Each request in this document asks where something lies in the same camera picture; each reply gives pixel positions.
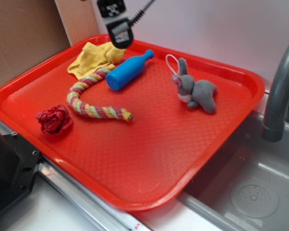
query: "tray rim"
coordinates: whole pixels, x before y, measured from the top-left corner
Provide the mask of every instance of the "tray rim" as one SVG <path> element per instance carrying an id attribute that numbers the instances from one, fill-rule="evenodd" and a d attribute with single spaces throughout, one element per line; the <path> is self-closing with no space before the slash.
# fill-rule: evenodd
<path id="1" fill-rule="evenodd" d="M 96 44 L 102 44 L 105 42 L 110 41 L 110 37 L 108 35 L 98 35 L 93 36 L 90 38 L 87 38 L 76 45 L 62 51 L 61 53 L 55 55 L 54 57 L 46 60 L 45 62 L 42 62 L 41 64 L 37 65 L 36 67 L 28 70 L 27 72 L 23 73 L 19 77 L 15 78 L 14 80 L 8 82 L 7 84 L 0 87 L 0 102 L 4 101 L 6 97 L 8 97 L 10 94 L 16 92 L 21 87 L 25 86 L 26 84 L 34 81 L 38 76 L 35 76 L 35 72 L 37 70 L 43 69 L 44 73 L 49 72 L 53 68 L 59 66 L 62 62 L 65 62 L 68 58 L 67 57 L 74 57 L 78 55 L 82 47 L 87 42 L 96 43 Z M 253 85 L 253 88 L 250 88 L 247 86 L 247 88 L 251 91 L 252 98 L 249 101 L 249 104 L 244 108 L 244 110 L 240 111 L 240 113 L 229 123 L 229 125 L 220 133 L 220 135 L 217 137 L 217 139 L 214 141 L 214 145 L 210 145 L 208 149 L 200 156 L 200 158 L 193 163 L 193 165 L 186 171 L 186 173 L 180 178 L 180 180 L 177 182 L 176 185 L 174 185 L 170 191 L 166 192 L 164 195 L 159 195 L 156 199 L 147 201 L 145 203 L 135 203 L 135 202 L 128 202 L 126 200 L 123 200 L 121 198 L 115 197 L 115 193 L 110 192 L 108 189 L 106 189 L 102 184 L 100 184 L 95 179 L 87 176 L 86 174 L 82 173 L 78 168 L 71 166 L 69 163 L 61 162 L 60 165 L 58 163 L 52 161 L 55 163 L 56 166 L 59 166 L 63 171 L 67 172 L 69 175 L 74 177 L 76 180 L 81 179 L 81 183 L 87 187 L 89 190 L 92 190 L 92 185 L 98 186 L 98 191 L 93 192 L 97 193 L 101 198 L 112 204 L 113 206 L 125 210 L 125 211 L 145 211 L 152 208 L 155 208 L 157 206 L 160 206 L 167 201 L 170 201 L 171 199 L 175 198 L 179 195 L 179 193 L 183 190 L 184 186 L 188 184 L 188 182 L 192 179 L 194 175 L 197 174 L 197 172 L 200 170 L 199 164 L 197 162 L 207 162 L 209 159 L 207 158 L 207 155 L 205 153 L 215 153 L 219 147 L 227 140 L 227 138 L 230 137 L 230 135 L 236 130 L 236 128 L 245 120 L 245 118 L 252 112 L 253 108 L 258 104 L 258 102 L 262 99 L 264 95 L 264 83 L 261 80 L 261 78 L 248 70 L 231 66 L 228 64 L 223 64 L 217 61 L 209 60 L 206 58 L 201 58 L 198 56 L 194 56 L 191 54 L 183 53 L 180 51 L 174 51 L 168 48 L 163 48 L 157 45 L 145 43 L 142 41 L 135 40 L 133 44 L 130 46 L 131 50 L 134 50 L 135 46 L 137 46 L 137 52 L 145 52 L 147 50 L 147 46 L 150 46 L 150 49 L 152 49 L 155 52 L 155 57 L 161 59 L 166 56 L 166 54 L 173 54 L 176 57 L 184 57 L 188 63 L 197 62 L 198 64 L 202 64 L 204 66 L 211 66 L 215 68 L 219 68 L 219 70 L 223 70 L 225 72 L 236 72 L 238 75 L 242 76 L 243 81 L 248 81 L 249 84 Z M 5 92 L 9 92 L 9 94 L 4 98 L 3 95 L 6 95 Z M 9 118 L 5 113 L 3 113 L 0 110 L 0 120 L 5 123 L 7 126 L 9 126 L 11 129 L 17 131 L 19 134 L 23 135 L 29 142 L 33 143 L 34 145 L 36 143 L 40 143 L 40 140 L 36 137 L 27 134 L 24 129 L 15 121 L 13 121 L 11 118 Z M 45 146 L 42 150 L 40 150 L 43 153 L 55 153 L 54 150 L 51 148 L 48 148 Z"/>

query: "braided rope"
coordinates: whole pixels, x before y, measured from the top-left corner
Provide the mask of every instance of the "braided rope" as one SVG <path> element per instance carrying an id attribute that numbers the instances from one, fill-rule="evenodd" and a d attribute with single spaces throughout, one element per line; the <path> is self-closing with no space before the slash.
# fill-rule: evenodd
<path id="1" fill-rule="evenodd" d="M 98 119 L 123 119 L 130 122 L 133 115 L 125 108 L 112 108 L 112 107 L 97 107 L 83 103 L 79 96 L 89 86 L 102 80 L 106 75 L 115 68 L 113 64 L 98 69 L 90 76 L 86 76 L 75 83 L 67 94 L 67 102 L 71 108 L 80 115 L 88 116 Z"/>

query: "drain strainer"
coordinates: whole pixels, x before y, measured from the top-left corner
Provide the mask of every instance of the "drain strainer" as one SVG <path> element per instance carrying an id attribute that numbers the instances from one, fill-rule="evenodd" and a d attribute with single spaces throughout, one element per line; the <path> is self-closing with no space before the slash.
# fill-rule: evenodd
<path id="1" fill-rule="evenodd" d="M 266 218 L 278 208 L 277 192 L 260 180 L 246 180 L 231 190 L 231 202 L 238 212 L 250 218 Z"/>

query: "stuffed rabbit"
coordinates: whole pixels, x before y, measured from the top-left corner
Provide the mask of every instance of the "stuffed rabbit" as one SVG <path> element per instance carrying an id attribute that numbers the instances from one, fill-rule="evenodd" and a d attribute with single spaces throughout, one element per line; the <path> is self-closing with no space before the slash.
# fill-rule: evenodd
<path id="1" fill-rule="evenodd" d="M 213 94 L 217 87 L 207 80 L 195 82 L 194 78 L 187 73 L 186 60 L 179 59 L 179 75 L 172 76 L 172 81 L 177 86 L 179 99 L 187 103 L 187 107 L 196 108 L 199 104 L 207 113 L 215 112 Z"/>

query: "blue bottle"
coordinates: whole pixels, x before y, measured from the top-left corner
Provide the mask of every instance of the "blue bottle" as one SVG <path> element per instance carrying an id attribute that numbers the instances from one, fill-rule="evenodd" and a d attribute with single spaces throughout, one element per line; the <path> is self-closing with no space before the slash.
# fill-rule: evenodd
<path id="1" fill-rule="evenodd" d="M 145 68 L 145 63 L 154 57 L 152 50 L 147 50 L 142 56 L 129 58 L 116 69 L 109 72 L 106 82 L 112 90 L 120 90 L 136 78 Z"/>

